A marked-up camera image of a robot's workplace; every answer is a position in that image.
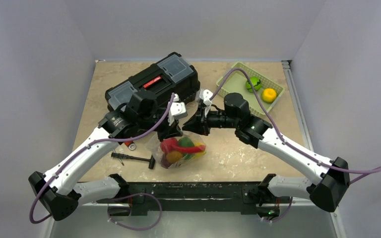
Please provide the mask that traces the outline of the green toy pepper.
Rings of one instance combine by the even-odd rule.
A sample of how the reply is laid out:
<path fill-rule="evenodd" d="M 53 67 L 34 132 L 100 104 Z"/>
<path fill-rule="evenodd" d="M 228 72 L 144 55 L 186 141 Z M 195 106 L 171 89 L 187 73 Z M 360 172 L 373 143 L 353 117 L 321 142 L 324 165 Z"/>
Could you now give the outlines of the green toy pepper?
<path fill-rule="evenodd" d="M 182 137 L 178 140 L 178 145 L 180 147 L 194 147 L 193 141 L 189 137 Z M 184 154 L 184 159 L 189 160 L 194 156 L 194 154 Z"/>

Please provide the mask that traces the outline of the red toy apple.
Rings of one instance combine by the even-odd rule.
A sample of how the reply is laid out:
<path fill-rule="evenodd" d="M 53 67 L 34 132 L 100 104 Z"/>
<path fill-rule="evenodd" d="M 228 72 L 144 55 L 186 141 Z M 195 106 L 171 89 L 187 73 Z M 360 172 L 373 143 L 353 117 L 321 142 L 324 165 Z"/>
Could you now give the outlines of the red toy apple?
<path fill-rule="evenodd" d="M 172 138 L 163 140 L 160 143 L 160 149 L 163 153 L 168 154 L 172 151 L 175 151 L 177 145 L 178 145 L 177 139 L 172 137 Z"/>

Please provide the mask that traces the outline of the red toy chili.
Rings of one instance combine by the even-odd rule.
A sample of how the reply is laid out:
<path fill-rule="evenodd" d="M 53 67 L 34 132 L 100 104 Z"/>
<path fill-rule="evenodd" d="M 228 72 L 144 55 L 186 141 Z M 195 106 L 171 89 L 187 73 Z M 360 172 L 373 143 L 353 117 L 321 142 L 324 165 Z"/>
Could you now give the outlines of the red toy chili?
<path fill-rule="evenodd" d="M 196 154 L 196 153 L 204 152 L 205 149 L 206 149 L 206 146 L 204 144 L 201 144 L 194 147 L 180 147 L 177 145 L 175 150 L 181 153 L 186 153 L 186 154 Z"/>

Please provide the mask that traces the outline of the clear zip top bag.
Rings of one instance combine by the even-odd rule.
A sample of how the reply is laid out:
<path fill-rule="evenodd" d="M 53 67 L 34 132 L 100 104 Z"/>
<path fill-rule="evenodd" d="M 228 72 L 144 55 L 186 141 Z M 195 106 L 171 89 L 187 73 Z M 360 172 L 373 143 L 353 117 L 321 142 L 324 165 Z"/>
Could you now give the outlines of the clear zip top bag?
<path fill-rule="evenodd" d="M 171 137 L 160 141 L 154 135 L 145 144 L 155 161 L 165 169 L 175 169 L 206 154 L 206 144 L 194 133 Z"/>

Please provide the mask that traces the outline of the orange toy fruit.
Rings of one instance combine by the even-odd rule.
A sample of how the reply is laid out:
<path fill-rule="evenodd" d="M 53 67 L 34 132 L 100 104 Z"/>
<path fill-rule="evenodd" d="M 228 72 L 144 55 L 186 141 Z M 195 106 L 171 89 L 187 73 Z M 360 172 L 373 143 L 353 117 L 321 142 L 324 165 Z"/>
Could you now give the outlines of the orange toy fruit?
<path fill-rule="evenodd" d="M 166 154 L 167 160 L 171 163 L 174 164 L 177 161 L 179 161 L 182 157 L 183 154 L 179 151 L 170 151 Z"/>

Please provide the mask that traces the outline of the dark red toy fruit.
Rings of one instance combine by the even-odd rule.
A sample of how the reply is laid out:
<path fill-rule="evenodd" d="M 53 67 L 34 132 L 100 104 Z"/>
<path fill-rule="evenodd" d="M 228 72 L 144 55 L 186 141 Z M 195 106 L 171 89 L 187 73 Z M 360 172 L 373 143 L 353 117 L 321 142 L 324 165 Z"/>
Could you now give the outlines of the dark red toy fruit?
<path fill-rule="evenodd" d="M 163 154 L 160 164 L 165 169 L 168 169 L 171 166 L 171 163 L 167 160 L 167 157 L 165 154 Z"/>

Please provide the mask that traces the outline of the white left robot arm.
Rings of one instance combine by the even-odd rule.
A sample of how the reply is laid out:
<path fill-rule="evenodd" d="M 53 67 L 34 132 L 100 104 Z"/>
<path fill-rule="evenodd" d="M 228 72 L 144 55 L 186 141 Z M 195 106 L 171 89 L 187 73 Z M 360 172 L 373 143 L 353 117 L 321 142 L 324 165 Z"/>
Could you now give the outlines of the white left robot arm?
<path fill-rule="evenodd" d="M 79 180 L 106 154 L 126 141 L 144 138 L 153 131 L 162 139 L 180 135 L 179 119 L 187 115 L 186 104 L 177 93 L 171 93 L 167 105 L 160 107 L 153 92 L 136 91 L 129 102 L 106 113 L 88 138 L 68 157 L 44 173 L 35 171 L 29 176 L 35 194 L 29 211 L 30 222 L 39 224 L 50 217 L 60 221 L 78 206 L 101 199 L 124 202 L 128 189 L 120 175 L 86 183 Z"/>

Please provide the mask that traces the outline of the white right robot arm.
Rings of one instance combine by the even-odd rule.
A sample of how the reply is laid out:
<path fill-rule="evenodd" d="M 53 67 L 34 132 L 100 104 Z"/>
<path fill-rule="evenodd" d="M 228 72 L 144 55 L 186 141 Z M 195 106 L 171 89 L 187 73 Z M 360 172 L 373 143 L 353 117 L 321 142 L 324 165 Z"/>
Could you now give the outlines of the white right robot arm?
<path fill-rule="evenodd" d="M 233 128 L 244 144 L 276 156 L 304 175 L 304 178 L 286 178 L 270 175 L 258 189 L 263 201 L 289 196 L 309 199 L 320 209 L 334 212 L 350 186 L 348 163 L 338 157 L 334 160 L 321 156 L 291 140 L 278 135 L 270 123 L 254 116 L 249 103 L 239 93 L 224 98 L 224 109 L 212 111 L 207 97 L 198 100 L 195 114 L 183 125 L 184 131 L 207 136 L 211 128 Z"/>

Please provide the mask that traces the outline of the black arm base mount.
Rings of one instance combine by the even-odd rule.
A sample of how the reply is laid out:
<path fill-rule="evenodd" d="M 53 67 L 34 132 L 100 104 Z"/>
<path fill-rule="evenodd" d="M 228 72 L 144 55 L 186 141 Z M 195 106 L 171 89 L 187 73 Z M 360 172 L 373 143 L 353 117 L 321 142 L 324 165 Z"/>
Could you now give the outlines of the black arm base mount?
<path fill-rule="evenodd" d="M 288 196 L 275 197 L 266 190 L 264 181 L 233 182 L 126 182 L 114 198 L 100 199 L 98 204 L 127 204 L 127 211 L 114 210 L 112 215 L 144 216 L 149 211 L 239 212 L 242 215 L 278 217 L 280 209 L 290 203 Z"/>

